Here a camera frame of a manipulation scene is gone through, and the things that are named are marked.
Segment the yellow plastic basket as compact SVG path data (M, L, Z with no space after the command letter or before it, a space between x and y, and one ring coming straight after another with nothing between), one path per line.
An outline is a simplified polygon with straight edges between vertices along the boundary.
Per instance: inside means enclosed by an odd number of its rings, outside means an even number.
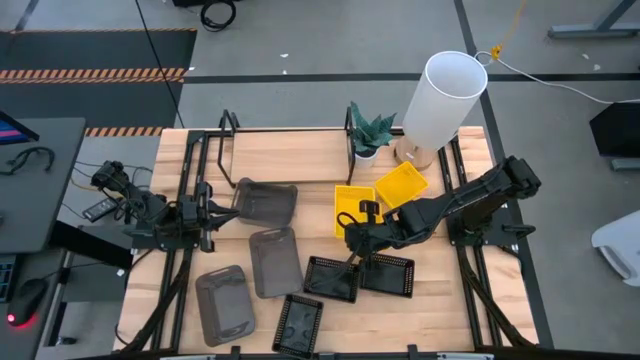
M375 181L374 188L389 208L397 208L415 199L428 187L425 177L405 161Z
M360 211L362 200L375 201L375 190L372 187L336 185L334 193L334 233L337 238L344 238L344 228L338 223L337 216L346 212L358 222L366 222L367 215Z

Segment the white plastic object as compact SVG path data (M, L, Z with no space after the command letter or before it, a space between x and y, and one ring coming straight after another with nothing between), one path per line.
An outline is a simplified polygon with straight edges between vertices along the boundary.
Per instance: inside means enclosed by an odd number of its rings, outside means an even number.
M598 228L591 243L626 285L640 287L640 210Z

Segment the black keyboard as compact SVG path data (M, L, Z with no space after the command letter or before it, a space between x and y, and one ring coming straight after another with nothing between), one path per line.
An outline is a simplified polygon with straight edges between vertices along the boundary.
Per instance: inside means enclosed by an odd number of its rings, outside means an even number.
M17 255L0 255L0 303L11 299L18 263Z

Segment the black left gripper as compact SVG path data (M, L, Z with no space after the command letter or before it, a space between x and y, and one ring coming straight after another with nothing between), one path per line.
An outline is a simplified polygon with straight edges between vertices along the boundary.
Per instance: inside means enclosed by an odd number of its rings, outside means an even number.
M199 231L201 233L201 239L198 244L201 251L206 253L212 253L214 251L214 245L211 238L211 230L210 230L210 213L209 210L209 200L211 198L212 187L207 182L198 182L194 189L194 194L189 195L181 195L178 201L178 218L179 218L179 232L183 231ZM185 227L182 225L181 216L180 216L180 202L181 201L195 201L198 204L198 224L193 227ZM213 230L218 231L222 226L224 226L229 221L236 218L236 215L239 214L239 211L234 208L228 208L218 205L216 202L213 202L213 212L216 216L213 218Z

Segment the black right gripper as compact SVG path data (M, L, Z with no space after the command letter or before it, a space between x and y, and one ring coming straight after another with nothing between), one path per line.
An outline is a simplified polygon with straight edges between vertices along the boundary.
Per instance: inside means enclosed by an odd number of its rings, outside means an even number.
M359 210L366 214L365 223L350 223L345 227L347 248L355 254L362 254L366 270L372 268L374 255L381 250L398 248L392 228L386 224L376 223L380 205L376 201L361 200Z

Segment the small potted green plant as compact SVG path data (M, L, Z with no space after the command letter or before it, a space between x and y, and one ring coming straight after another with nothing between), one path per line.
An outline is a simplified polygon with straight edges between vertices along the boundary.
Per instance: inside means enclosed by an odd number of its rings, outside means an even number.
M355 145L355 166L370 168L374 165L379 149L388 146L393 139L391 128L396 118L396 113L387 117L379 114L369 121L360 112L355 102L350 103L351 119L355 128L353 140Z

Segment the black power adapter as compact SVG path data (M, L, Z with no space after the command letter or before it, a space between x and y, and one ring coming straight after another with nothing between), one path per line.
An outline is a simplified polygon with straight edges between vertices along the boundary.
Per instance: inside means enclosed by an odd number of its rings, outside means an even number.
M118 202L111 198L105 198L91 207L85 209L82 215L91 223L98 221L104 216L114 212L118 206Z

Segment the wooden shelf with black frame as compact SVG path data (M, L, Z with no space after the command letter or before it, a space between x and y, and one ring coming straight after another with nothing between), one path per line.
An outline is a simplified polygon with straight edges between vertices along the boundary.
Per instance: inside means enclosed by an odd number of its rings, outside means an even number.
M355 127L350 110L341 128L264 129L242 129L236 114L225 110L219 130L216 163L231 187L243 178L262 183L352 182Z

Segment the black perforated basket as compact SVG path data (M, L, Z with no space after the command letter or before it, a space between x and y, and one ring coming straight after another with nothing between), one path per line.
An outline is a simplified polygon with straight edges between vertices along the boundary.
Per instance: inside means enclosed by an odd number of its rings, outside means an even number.
M272 350L301 360L313 360L323 310L321 301L286 295Z
M387 295L413 297L415 262L411 259L374 254L359 263L360 287Z
M303 291L337 301L355 303L359 289L359 267L354 264L310 256Z

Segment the black computer mouse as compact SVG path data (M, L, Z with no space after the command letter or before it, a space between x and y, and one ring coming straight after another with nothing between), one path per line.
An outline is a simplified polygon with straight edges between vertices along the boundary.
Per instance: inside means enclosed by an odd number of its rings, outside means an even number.
M47 281L42 278L30 279L21 285L9 302L8 324L12 327L26 325L34 317L47 287Z

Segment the black hazard-striped floor mat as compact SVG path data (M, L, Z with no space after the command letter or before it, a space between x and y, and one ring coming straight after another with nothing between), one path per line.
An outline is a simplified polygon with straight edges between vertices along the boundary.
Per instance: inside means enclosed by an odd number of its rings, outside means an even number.
M86 120L88 137L180 127L194 28L0 31L0 110Z

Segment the grey side table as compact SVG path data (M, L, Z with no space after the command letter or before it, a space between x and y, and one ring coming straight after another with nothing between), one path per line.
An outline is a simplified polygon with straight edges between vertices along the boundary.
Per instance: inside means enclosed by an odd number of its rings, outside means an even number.
M60 249L21 255L11 299L17 298L19 288L28 280L49 275L47 289L33 317L19 327L13 327L7 321L9 304L0 303L0 360L35 359L59 278L55 272L62 267L65 258L66 251Z

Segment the grey mesh basket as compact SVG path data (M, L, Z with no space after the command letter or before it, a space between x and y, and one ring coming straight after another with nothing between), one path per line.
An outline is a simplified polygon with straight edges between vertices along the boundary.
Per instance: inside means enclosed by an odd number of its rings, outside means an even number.
M292 228L256 232L249 238L249 248L259 298L279 297L302 289L303 276Z
M242 178L235 188L232 208L239 212L239 221L267 228L288 226L293 218L298 189L255 182Z
M195 282L204 342L216 347L252 334L256 320L239 265L205 273Z

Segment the grey metal desk leg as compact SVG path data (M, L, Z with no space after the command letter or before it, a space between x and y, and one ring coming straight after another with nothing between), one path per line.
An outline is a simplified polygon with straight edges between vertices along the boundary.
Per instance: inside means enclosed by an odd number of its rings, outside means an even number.
M640 22L620 23L619 19L638 0L618 0L592 23L555 25L547 31L552 39L566 38L626 38L640 35Z

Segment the black side desk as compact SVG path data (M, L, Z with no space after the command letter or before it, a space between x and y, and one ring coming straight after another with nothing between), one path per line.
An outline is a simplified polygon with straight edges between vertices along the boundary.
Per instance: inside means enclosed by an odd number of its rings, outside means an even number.
M39 140L0 145L0 254L47 246L86 128L83 118L20 122Z

